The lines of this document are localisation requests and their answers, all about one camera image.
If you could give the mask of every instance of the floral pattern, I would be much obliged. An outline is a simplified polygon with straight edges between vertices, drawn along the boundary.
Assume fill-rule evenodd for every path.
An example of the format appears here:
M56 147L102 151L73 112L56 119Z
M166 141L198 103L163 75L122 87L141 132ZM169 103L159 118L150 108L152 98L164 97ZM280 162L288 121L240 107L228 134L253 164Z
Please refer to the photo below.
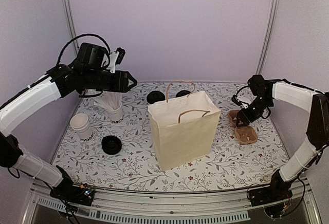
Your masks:
M136 191L195 192L269 183L273 172L287 162L284 146L269 119L258 119L252 124L259 137L257 143L240 145L235 138L227 112L239 108L231 97L241 84L196 83L197 90L205 90L222 110L212 151L162 171L153 150L146 96L153 90L165 93L166 86L167 83L139 83L124 94L124 118L120 124L112 124L105 110L94 106L92 99L84 99L78 113L89 116L95 136L83 142L69 127L53 163L64 168L76 183ZM170 97L189 88L189 84L175 84ZM246 90L240 95L252 99ZM113 156L101 148L102 137L108 135L122 141L122 150Z

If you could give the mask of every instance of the brown handle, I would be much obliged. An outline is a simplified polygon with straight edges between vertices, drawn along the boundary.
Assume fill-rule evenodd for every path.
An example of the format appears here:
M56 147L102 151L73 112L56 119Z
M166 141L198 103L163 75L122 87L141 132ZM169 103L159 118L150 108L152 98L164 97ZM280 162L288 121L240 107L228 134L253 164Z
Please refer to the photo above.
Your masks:
M180 124L180 117L181 117L182 115L187 114L187 113L189 113L189 112L194 112L194 111L197 111L197 112L205 112L205 113L202 115L202 117L205 116L207 113L210 113L210 111L200 110L200 109L187 110L187 111L185 111L185 112L183 112L183 113L181 113L181 114L179 115L179 117L178 117L178 124Z
M194 88L193 88L193 90L191 91L191 93L193 93L193 92L195 91L195 88L196 88L195 83L193 83L193 82L191 82L191 81L185 81L185 80L176 80L176 81L173 81L173 82L171 82L171 83L168 85L168 87L167 87L167 91L166 91L166 101L167 101L167 103L168 103L168 99L169 99L169 88L170 88L170 86L171 86L173 83L179 83L179 82L183 82L183 83L191 83L191 84L193 84L193 85L194 85Z

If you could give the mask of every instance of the white paper cup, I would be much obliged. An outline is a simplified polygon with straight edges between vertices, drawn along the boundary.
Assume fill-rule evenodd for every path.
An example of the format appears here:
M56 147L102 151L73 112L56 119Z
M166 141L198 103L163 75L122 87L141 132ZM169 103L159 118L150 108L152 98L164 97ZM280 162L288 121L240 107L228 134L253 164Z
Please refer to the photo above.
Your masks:
M77 114L70 120L72 129L78 134L82 141L89 141L94 137L93 129L89 124L89 118L86 114Z
M123 120L122 104L116 110L106 110L106 111L107 111L108 117L112 123L118 124L118 123L122 122L122 120Z

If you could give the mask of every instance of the purple wall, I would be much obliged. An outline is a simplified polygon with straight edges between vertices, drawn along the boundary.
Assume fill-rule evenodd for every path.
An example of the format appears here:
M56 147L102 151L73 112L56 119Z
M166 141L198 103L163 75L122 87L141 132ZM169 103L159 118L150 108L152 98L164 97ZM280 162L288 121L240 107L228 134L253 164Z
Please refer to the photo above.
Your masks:
M0 9L0 103L4 103L55 65L69 34L61 0L0 0ZM69 48L63 61L73 58ZM14 135L31 152L50 161L77 101L71 94L49 104ZM31 184L24 174L15 179L0 168L0 223L22 221Z
M77 34L94 32L139 81L247 81L271 0L70 0Z
M263 75L329 90L329 0L280 0ZM308 114L277 102L272 117L290 155L302 144ZM323 223L329 223L329 153L308 171Z

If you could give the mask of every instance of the vent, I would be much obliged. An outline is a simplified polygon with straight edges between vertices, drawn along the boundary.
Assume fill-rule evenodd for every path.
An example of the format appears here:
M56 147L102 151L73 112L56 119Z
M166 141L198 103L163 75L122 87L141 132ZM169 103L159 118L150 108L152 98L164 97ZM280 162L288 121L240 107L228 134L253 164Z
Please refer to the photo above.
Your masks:
M53 210L65 212L65 205L57 200L48 198L38 198L38 204ZM236 223L250 220L248 211L240 211L231 214L198 216L198 217L144 217L133 215L122 215L109 213L106 211L90 210L87 215L76 213L77 216L102 220L115 224L217 224L217 223Z

